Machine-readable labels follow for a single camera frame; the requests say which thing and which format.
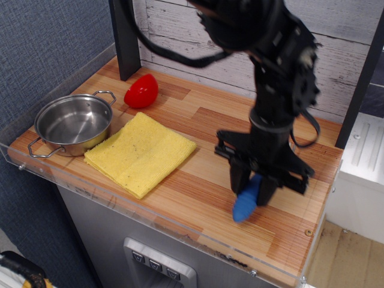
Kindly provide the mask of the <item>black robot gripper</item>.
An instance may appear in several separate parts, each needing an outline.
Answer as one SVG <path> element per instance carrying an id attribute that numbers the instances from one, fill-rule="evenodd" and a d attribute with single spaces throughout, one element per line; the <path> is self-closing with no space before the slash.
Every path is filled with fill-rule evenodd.
<path id="1" fill-rule="evenodd" d="M 215 153 L 228 159 L 230 186 L 236 195 L 248 184 L 251 172 L 262 176 L 257 206 L 267 205 L 277 188 L 305 193 L 314 170 L 290 148 L 294 120 L 290 116 L 268 122 L 261 116 L 251 115 L 248 133 L 217 131 Z"/>

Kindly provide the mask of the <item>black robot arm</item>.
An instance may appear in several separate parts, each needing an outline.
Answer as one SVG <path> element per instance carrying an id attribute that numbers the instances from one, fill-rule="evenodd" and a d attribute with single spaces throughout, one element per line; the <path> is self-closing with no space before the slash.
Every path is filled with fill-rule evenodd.
<path id="1" fill-rule="evenodd" d="M 212 41 L 225 52 L 245 52 L 254 64 L 256 102 L 248 133 L 220 130 L 215 151 L 230 164 L 230 184 L 245 193 L 250 174 L 261 177 L 256 204 L 276 189 L 304 193 L 314 170 L 290 148 L 293 123 L 303 116 L 320 131 L 308 107 L 316 103 L 314 36 L 283 1 L 194 1 Z"/>

